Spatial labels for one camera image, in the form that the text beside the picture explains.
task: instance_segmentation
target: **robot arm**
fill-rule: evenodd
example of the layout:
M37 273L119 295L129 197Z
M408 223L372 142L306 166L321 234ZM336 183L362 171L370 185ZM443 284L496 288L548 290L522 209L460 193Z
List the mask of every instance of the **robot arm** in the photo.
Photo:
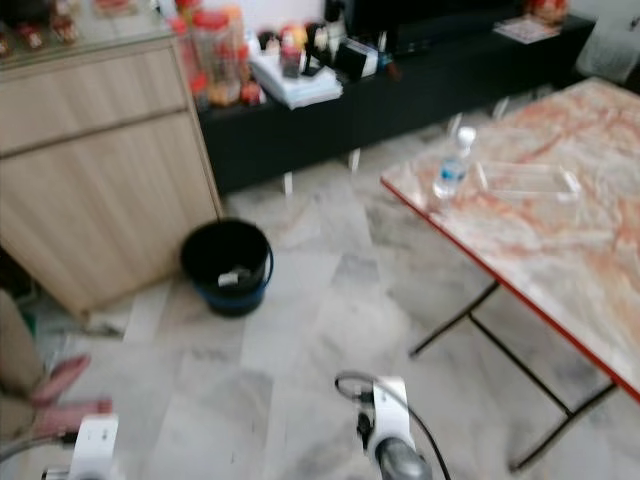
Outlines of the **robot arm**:
M366 401L358 415L358 435L383 480L431 480L431 468L416 452L411 437L404 381L381 379L381 384L373 384L370 394L360 398Z

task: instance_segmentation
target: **black bucket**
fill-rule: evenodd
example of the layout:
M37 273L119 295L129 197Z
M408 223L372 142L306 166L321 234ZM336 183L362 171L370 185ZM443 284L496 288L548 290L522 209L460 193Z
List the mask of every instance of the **black bucket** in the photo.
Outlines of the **black bucket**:
M226 219L198 228L184 242L180 260L209 306L227 316L255 310L273 274L267 237L242 220Z

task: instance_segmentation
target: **wooden cabinet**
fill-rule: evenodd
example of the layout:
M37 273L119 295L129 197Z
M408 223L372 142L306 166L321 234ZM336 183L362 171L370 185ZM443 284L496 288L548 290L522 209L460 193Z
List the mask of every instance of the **wooden cabinet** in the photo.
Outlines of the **wooden cabinet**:
M110 54L0 84L0 242L80 318L176 271L184 238L221 214L170 39ZM16 92L43 114L20 110Z
M0 153L185 108L171 51L17 78L0 87Z

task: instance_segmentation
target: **glass countertop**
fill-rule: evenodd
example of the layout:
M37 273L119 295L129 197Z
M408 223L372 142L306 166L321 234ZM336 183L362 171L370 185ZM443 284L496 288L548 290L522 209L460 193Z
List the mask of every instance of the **glass countertop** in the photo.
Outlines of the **glass countertop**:
M63 45L50 30L43 29L45 46L33 52L12 31L8 31L13 52L9 57L0 59L0 74L14 68L172 35L164 19L149 8L147 1L136 0L135 3L137 9L134 14L104 17L94 10L92 0L80 0L72 13L79 32L78 40L72 45Z

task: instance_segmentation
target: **bare feet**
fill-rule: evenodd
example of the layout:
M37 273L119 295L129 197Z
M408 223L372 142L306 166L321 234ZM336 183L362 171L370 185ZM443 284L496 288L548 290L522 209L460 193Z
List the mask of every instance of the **bare feet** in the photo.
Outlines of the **bare feet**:
M56 405L39 410L33 425L34 436L55 435L64 432L77 432L82 419L87 415L111 413L111 399L70 405Z
M31 395L31 403L41 407L54 403L87 369L90 361L89 356L80 355L57 365L49 380Z

